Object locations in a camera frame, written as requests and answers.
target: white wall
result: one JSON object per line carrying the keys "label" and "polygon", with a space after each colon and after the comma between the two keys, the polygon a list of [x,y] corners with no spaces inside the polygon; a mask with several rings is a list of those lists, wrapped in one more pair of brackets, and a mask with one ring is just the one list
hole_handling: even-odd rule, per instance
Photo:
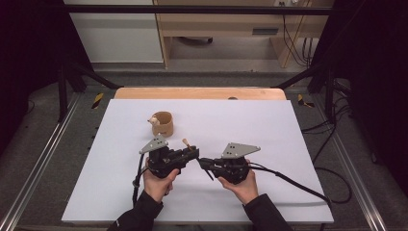
{"label": "white wall", "polygon": [[[66,4],[152,5],[151,0],[64,0]],[[72,13],[92,63],[162,63],[153,13]]]}

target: black sleeve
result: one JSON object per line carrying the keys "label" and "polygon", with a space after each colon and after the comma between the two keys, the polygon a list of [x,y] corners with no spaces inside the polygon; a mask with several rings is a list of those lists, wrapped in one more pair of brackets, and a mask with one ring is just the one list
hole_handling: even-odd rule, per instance
{"label": "black sleeve", "polygon": [[135,208],[120,216],[108,231],[151,231],[153,220],[162,211],[163,203],[157,203],[149,194],[143,191]]}
{"label": "black sleeve", "polygon": [[262,194],[243,206],[257,231],[293,231],[267,194]]}

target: white tabletop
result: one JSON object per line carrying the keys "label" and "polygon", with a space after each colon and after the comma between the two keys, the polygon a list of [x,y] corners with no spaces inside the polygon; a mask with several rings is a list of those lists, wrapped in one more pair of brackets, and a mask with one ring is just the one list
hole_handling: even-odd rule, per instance
{"label": "white tabletop", "polygon": [[[159,111],[173,115],[174,134],[166,139],[170,149],[185,148],[186,138],[200,149],[200,157],[220,158],[228,142],[260,146],[246,158],[323,193],[290,101],[113,99],[63,221],[111,222],[132,208],[139,151],[154,137],[147,119]],[[286,221],[333,222],[320,198],[271,173],[256,171],[256,177],[259,193],[269,195]],[[240,201],[217,179],[211,181],[197,161],[182,169],[173,186],[156,222],[249,222]]]}

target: wooden cup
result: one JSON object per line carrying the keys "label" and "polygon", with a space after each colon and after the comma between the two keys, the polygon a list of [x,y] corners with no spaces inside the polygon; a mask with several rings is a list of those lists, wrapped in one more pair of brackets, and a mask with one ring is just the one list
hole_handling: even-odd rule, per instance
{"label": "wooden cup", "polygon": [[160,121],[159,125],[152,126],[153,135],[157,136],[160,133],[165,138],[171,137],[173,135],[173,116],[171,113],[157,112],[153,116]]}

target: black curtain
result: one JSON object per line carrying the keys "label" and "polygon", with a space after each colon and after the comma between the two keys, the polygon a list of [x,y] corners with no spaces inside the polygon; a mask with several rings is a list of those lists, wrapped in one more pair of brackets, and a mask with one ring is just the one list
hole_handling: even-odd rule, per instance
{"label": "black curtain", "polygon": [[[340,2],[353,7],[350,1]],[[373,155],[408,195],[407,14],[406,0],[365,1],[331,68],[335,78],[350,81],[350,104]],[[329,17],[314,62],[344,24],[344,18]]]}
{"label": "black curtain", "polygon": [[[30,93],[57,82],[62,64],[92,70],[69,14],[46,11],[45,3],[64,1],[0,1],[0,153],[27,113]],[[84,90],[81,74],[69,73],[69,83]]]}

